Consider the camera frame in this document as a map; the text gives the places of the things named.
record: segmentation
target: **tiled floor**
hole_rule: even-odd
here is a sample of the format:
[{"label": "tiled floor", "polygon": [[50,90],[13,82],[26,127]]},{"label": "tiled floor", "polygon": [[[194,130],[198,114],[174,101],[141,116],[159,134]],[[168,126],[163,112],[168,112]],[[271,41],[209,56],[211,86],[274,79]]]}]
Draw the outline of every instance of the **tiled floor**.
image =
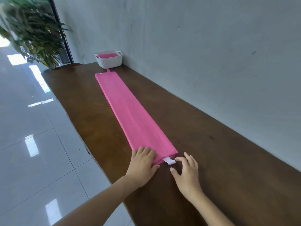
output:
[{"label": "tiled floor", "polygon": [[[16,54],[0,38],[0,225],[51,226],[110,182],[40,75],[45,67]],[[121,204],[105,225],[134,224]]]}]

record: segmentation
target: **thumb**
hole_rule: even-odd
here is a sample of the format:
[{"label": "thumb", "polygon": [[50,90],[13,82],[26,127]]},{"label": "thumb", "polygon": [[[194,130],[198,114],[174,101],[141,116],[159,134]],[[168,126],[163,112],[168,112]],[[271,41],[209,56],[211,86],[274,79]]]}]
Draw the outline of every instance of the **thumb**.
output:
[{"label": "thumb", "polygon": [[154,165],[152,168],[151,168],[151,173],[152,175],[154,175],[156,173],[156,171],[159,169],[160,165]]},{"label": "thumb", "polygon": [[175,178],[175,181],[177,181],[180,176],[179,176],[178,172],[176,171],[176,169],[171,167],[170,171],[171,171],[172,176]]}]

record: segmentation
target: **forearm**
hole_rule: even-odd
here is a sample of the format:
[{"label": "forearm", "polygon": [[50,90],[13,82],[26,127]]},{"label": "forearm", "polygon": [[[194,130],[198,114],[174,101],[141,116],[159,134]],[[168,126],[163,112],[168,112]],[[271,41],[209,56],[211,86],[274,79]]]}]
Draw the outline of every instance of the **forearm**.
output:
[{"label": "forearm", "polygon": [[198,193],[194,201],[194,207],[199,211],[209,226],[234,226],[234,224],[206,197]]},{"label": "forearm", "polygon": [[114,184],[66,215],[55,226],[103,225],[124,199],[136,189],[130,178],[123,176]]}]

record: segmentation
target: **brown tabletop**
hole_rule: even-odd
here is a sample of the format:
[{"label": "brown tabletop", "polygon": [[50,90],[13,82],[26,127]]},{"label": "brown tabletop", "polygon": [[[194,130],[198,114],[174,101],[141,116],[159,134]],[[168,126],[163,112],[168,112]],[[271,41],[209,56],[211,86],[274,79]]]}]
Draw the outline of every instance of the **brown tabletop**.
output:
[{"label": "brown tabletop", "polygon": [[[204,193],[236,225],[301,225],[301,173],[126,66],[112,68],[182,156],[194,156]],[[125,175],[129,143],[104,97],[97,63],[43,73],[77,132],[113,183]],[[172,167],[181,170],[180,164]],[[206,225],[162,163],[125,200],[137,226]]]}]

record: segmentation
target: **wooden table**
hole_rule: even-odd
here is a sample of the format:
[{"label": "wooden table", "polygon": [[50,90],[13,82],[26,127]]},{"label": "wooden table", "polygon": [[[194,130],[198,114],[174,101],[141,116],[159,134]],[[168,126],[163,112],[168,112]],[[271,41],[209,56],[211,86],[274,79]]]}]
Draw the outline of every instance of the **wooden table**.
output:
[{"label": "wooden table", "polygon": [[[182,156],[200,165],[204,193],[236,225],[301,225],[301,173],[126,66],[112,68]],[[97,63],[43,77],[89,151],[113,183],[125,175],[129,143],[95,79]],[[178,171],[180,164],[173,165]],[[125,205],[137,226],[206,225],[181,195],[167,164]]]}]

